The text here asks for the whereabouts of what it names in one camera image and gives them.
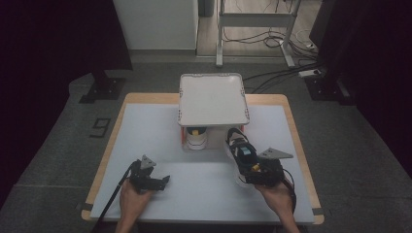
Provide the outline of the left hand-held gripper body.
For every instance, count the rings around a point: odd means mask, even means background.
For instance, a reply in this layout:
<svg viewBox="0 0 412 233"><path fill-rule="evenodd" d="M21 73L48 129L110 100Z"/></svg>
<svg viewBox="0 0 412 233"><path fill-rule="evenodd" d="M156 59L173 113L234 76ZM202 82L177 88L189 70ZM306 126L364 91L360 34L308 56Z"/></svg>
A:
<svg viewBox="0 0 412 233"><path fill-rule="evenodd" d="M129 181L138 193L146 190L152 190L158 183L151 177L156 163L149 159L145 154L141 159L137 159L130 165Z"/></svg>

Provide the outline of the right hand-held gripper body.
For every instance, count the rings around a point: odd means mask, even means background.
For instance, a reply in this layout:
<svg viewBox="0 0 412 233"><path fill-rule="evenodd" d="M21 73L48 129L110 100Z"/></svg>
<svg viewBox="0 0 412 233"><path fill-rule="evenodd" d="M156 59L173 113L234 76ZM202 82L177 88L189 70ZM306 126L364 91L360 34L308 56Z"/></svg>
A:
<svg viewBox="0 0 412 233"><path fill-rule="evenodd" d="M267 150L257 155L258 162L260 162L262 159L267 159L270 161L272 168L271 171L261 171L260 169L258 169L258 172L263 176L262 185L274 187L278 183L283 183L288 188L294 187L294 183L290 183L285 176L285 169L281 164L281 159L283 158L292 158L292 155L273 148L268 148Z"/></svg>

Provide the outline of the person's left hand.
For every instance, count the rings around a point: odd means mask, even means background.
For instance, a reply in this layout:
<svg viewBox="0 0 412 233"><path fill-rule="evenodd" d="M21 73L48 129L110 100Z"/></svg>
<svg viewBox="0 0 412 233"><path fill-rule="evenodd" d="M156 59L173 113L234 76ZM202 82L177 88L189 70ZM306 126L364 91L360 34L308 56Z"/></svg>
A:
<svg viewBox="0 0 412 233"><path fill-rule="evenodd" d="M152 195L151 190L139 193L126 179L120 192L120 221L119 225L125 227L132 225L135 220L144 212Z"/></svg>

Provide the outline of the white power strip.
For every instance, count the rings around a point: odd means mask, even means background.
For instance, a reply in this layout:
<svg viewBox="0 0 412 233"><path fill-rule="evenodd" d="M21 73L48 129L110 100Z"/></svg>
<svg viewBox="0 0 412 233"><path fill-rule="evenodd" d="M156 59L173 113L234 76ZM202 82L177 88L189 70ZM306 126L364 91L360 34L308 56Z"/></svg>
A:
<svg viewBox="0 0 412 233"><path fill-rule="evenodd" d="M312 70L300 71L298 72L298 75L301 78L309 78L309 77L319 76L321 73L322 72L319 69L312 69Z"/></svg>

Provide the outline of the wooden table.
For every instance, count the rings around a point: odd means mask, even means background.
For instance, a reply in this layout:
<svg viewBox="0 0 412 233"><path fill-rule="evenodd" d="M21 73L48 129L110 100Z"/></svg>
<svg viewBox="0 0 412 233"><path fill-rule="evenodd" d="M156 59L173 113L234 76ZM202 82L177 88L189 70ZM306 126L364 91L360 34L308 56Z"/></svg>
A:
<svg viewBox="0 0 412 233"><path fill-rule="evenodd" d="M246 101L249 106L251 105L269 105L269 106L282 106L284 108L285 116L288 121L288 126L291 131L292 141L296 151L296 157L299 162L300 170L303 174L303 180L307 188L308 197L313 208L321 208L321 203L314 186L314 182L311 176L311 172L307 163L307 159L300 142L297 128L292 115L292 110L288 98L284 94L247 94ZM102 155L99 167L94 177L93 183L89 189L86 203L93 204L98 189L103 181L103 176L107 168L115 141L118 137L120 126L122 124L122 117L127 104L177 104L179 102L178 93L128 93L122 101L118 118L115 121L113 130L110 134L109 141ZM323 224L325 221L325 215L314 216L313 225Z"/></svg>

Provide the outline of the dark curtain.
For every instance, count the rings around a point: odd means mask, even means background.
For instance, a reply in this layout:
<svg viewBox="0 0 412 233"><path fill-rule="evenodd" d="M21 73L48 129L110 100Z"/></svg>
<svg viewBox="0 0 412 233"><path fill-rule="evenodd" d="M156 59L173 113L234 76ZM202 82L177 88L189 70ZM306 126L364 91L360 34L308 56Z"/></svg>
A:
<svg viewBox="0 0 412 233"><path fill-rule="evenodd" d="M321 0L310 39L412 178L412 0Z"/></svg>
<svg viewBox="0 0 412 233"><path fill-rule="evenodd" d="M130 67L114 0L0 0L0 208L56 123L70 82Z"/></svg>

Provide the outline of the black stand base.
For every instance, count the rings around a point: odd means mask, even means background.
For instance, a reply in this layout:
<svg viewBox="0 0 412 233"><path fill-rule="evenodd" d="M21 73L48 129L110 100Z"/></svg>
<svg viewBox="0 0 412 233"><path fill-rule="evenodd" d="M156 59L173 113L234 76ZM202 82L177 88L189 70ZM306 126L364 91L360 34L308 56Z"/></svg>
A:
<svg viewBox="0 0 412 233"><path fill-rule="evenodd" d="M81 104L92 104L96 100L118 100L125 84L125 78L109 78L104 70L91 72L94 82L86 95L80 99Z"/></svg>
<svg viewBox="0 0 412 233"><path fill-rule="evenodd" d="M314 101L335 101L344 106L356 104L355 94L341 78L335 81L327 78L307 78L305 84Z"/></svg>

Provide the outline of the person's right hand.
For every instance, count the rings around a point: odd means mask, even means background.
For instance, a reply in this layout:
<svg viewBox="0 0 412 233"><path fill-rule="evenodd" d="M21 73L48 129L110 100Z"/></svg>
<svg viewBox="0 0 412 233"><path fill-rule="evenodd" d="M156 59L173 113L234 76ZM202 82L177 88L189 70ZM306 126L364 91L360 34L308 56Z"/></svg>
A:
<svg viewBox="0 0 412 233"><path fill-rule="evenodd" d="M284 225L294 222L292 195L284 184L280 183L274 187L256 185L256 189L261 193L268 207Z"/></svg>

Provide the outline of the navy and cream sneaker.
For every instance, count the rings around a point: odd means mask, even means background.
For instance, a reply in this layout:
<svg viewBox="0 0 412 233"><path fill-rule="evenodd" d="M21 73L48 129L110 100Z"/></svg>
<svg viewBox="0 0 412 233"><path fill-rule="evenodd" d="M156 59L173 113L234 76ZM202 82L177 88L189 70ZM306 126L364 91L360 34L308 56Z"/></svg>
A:
<svg viewBox="0 0 412 233"><path fill-rule="evenodd" d="M207 145L206 127L187 128L187 146L190 150L203 150Z"/></svg>
<svg viewBox="0 0 412 233"><path fill-rule="evenodd" d="M248 137L239 128L229 128L225 139L226 154L234 161L235 181L242 187L250 186L245 182L247 173L258 173L258 154Z"/></svg>

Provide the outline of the white two-tier shoe rack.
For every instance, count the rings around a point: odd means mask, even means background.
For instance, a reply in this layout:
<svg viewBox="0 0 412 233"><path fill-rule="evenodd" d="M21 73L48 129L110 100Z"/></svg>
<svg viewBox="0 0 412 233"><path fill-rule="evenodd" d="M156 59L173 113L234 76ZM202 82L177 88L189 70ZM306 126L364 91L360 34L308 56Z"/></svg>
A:
<svg viewBox="0 0 412 233"><path fill-rule="evenodd" d="M183 74L180 78L178 123L187 146L188 127L206 127L204 150L222 147L226 128L243 129L250 122L242 76L237 73Z"/></svg>

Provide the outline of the white metal desk frame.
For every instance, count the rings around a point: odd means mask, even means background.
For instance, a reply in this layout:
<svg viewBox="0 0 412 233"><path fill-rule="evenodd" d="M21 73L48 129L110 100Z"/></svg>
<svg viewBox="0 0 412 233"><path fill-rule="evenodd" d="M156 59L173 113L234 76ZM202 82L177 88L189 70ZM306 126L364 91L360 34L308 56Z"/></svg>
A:
<svg viewBox="0 0 412 233"><path fill-rule="evenodd" d="M301 0L293 0L290 13L250 14L226 13L223 0L219 0L216 66L223 66L223 30L226 27L278 27L287 29L284 38L280 41L280 48L288 67L293 68L295 64L292 59L290 41L300 3Z"/></svg>

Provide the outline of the white table mat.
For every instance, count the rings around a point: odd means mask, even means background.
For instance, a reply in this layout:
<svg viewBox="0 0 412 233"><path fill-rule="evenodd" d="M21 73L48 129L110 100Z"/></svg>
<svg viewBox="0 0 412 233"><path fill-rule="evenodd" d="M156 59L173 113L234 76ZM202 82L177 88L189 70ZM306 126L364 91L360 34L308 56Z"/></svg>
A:
<svg viewBox="0 0 412 233"><path fill-rule="evenodd" d="M282 106L250 106L251 121L245 126L250 143L260 153L268 148L292 154L281 164L292 174L297 196L294 217L313 223L314 214L299 166L297 152ZM178 105L127 104L102 184L90 217L98 218L129 165L145 154L156 163L152 177L170 175L140 217L142 221L209 221L224 223L275 223L278 217L253 186L241 186L234 177L234 161L225 153L226 130L208 132L205 150L186 150L181 145Z"/></svg>

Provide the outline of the white cabinet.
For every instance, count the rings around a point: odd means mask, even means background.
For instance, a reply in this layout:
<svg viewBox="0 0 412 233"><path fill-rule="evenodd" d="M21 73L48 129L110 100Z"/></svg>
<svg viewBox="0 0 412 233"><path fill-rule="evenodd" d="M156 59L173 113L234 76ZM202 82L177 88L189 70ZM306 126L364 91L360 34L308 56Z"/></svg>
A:
<svg viewBox="0 0 412 233"><path fill-rule="evenodd" d="M197 0L114 0L130 50L196 50Z"/></svg>

